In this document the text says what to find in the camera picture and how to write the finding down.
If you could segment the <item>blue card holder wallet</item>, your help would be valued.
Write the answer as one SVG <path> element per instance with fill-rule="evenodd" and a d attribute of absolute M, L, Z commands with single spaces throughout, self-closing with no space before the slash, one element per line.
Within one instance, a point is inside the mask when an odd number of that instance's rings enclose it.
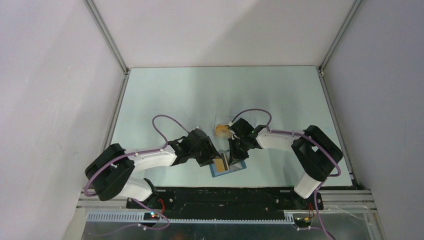
<path fill-rule="evenodd" d="M 209 165 L 211 176 L 213 178 L 241 171 L 247 168 L 244 160 L 230 165 L 230 160 L 228 157 L 229 153 L 229 151 L 221 152 L 220 156 L 215 157 L 212 161 L 212 164 Z"/>

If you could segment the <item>single orange credit card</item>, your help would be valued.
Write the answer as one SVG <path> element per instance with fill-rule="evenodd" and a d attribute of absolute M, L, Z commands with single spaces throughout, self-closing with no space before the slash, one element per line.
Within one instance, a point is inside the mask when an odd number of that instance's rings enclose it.
<path fill-rule="evenodd" d="M 216 157 L 213 160 L 213 164 L 215 167 L 215 172 L 218 174 L 221 174 L 230 170 L 228 160 L 225 154 L 222 154 L 220 157 Z"/>

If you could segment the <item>clear acrylic box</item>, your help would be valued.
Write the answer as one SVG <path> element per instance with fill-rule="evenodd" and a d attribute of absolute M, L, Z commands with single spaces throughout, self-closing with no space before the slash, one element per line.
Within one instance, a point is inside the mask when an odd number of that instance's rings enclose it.
<path fill-rule="evenodd" d="M 231 130 L 230 125 L 235 121 L 239 120 L 238 117 L 236 120 L 233 120 L 234 116 L 228 115 L 215 115 L 214 117 L 214 128 L 213 135 L 217 138 L 225 139 L 235 139 L 242 136 L 242 130 Z"/>

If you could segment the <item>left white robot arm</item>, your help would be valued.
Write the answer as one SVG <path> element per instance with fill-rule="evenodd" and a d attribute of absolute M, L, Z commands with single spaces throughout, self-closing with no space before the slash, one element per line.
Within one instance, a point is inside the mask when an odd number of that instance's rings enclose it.
<path fill-rule="evenodd" d="M 156 167 L 173 167 L 190 159 L 203 167 L 212 164 L 219 156 L 210 137 L 199 128 L 156 149 L 130 151 L 114 143 L 85 169 L 88 183 L 84 194 L 87 197 L 97 196 L 100 201 L 116 197 L 133 198 L 145 208 L 153 208 L 158 202 L 155 186 L 147 178 L 136 180 L 134 173 Z"/>

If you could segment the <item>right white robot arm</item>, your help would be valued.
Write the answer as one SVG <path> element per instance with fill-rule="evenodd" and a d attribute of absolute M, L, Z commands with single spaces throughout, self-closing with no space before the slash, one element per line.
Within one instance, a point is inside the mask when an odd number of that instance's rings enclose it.
<path fill-rule="evenodd" d="M 304 209 L 311 202 L 311 195 L 332 171 L 341 175 L 338 163 L 344 157 L 342 150 L 318 127 L 310 125 L 301 131 L 272 130 L 267 125 L 253 127 L 243 118 L 228 124 L 232 133 L 229 142 L 231 161 L 243 161 L 253 149 L 277 149 L 292 151 L 301 164 L 304 173 L 294 186 L 291 204 Z"/>

